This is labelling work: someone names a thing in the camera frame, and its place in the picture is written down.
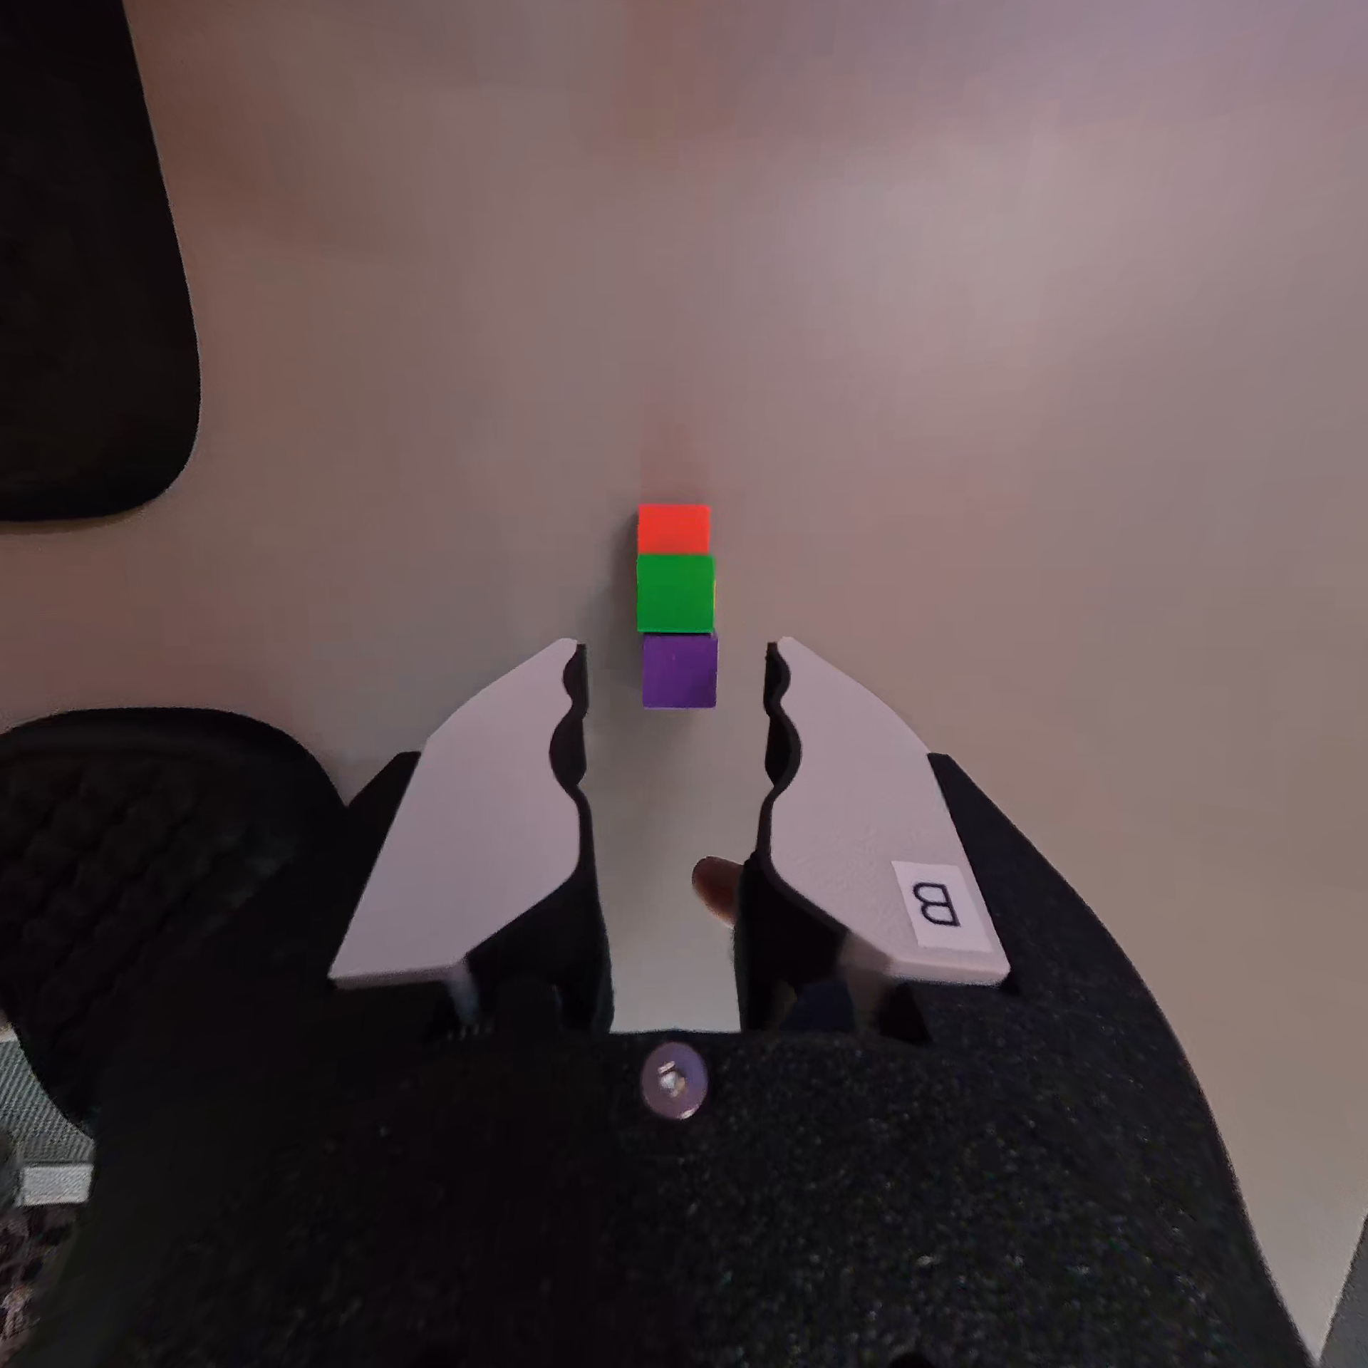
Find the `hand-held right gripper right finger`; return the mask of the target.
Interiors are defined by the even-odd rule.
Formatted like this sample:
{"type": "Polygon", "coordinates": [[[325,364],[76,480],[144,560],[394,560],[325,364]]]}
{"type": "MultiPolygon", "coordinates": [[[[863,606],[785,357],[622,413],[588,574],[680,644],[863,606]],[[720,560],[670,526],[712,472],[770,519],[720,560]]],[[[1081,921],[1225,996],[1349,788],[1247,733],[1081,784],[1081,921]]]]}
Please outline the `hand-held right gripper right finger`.
{"type": "Polygon", "coordinates": [[[916,733],[795,637],[770,644],[761,871],[804,981],[1000,987],[1009,953],[916,733]]]}

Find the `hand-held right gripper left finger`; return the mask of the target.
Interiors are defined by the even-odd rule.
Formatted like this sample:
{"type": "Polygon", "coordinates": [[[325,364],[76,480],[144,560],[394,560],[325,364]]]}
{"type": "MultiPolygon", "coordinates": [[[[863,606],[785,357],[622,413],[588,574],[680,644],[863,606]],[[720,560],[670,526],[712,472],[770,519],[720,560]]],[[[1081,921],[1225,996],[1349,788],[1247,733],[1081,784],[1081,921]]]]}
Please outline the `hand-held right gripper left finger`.
{"type": "Polygon", "coordinates": [[[438,982],[486,1023],[510,982],[594,1023],[594,838],[588,649],[546,644],[469,695],[424,744],[381,838],[329,982],[438,982]]]}

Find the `purple cube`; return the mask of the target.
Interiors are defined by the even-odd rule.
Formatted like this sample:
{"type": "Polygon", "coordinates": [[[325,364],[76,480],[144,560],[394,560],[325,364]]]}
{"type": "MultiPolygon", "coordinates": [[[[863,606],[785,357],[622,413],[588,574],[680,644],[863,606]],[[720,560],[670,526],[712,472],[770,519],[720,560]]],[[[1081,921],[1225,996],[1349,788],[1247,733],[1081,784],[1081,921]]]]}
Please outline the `purple cube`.
{"type": "Polygon", "coordinates": [[[720,637],[714,633],[640,633],[640,708],[714,709],[720,637]]]}

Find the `green cube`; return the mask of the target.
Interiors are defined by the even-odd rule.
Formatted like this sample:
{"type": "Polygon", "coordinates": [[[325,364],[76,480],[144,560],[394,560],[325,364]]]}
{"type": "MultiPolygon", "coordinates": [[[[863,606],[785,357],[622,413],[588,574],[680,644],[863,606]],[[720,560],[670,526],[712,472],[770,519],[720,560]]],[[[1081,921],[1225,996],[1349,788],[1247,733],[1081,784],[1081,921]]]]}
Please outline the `green cube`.
{"type": "Polygon", "coordinates": [[[712,637],[714,633],[714,559],[712,554],[635,554],[635,633],[712,637]]]}

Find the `red cube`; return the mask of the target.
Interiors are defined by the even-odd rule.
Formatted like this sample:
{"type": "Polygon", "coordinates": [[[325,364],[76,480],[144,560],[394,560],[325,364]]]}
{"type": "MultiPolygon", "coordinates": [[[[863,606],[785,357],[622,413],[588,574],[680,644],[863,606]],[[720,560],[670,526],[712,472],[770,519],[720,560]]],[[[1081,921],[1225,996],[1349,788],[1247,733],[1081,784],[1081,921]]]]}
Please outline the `red cube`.
{"type": "Polygon", "coordinates": [[[635,507],[635,554],[712,554],[712,507],[706,504],[640,504],[635,507]]]}

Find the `black mesh office chair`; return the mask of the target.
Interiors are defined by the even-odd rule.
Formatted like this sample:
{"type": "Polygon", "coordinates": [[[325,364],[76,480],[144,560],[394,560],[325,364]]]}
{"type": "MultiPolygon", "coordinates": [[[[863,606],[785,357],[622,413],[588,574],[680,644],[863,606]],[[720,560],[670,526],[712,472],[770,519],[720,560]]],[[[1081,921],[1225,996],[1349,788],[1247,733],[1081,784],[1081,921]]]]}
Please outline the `black mesh office chair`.
{"type": "Polygon", "coordinates": [[[339,817],[325,767],[237,709],[61,709],[4,733],[0,999],[77,1134],[163,959],[339,817]]]}

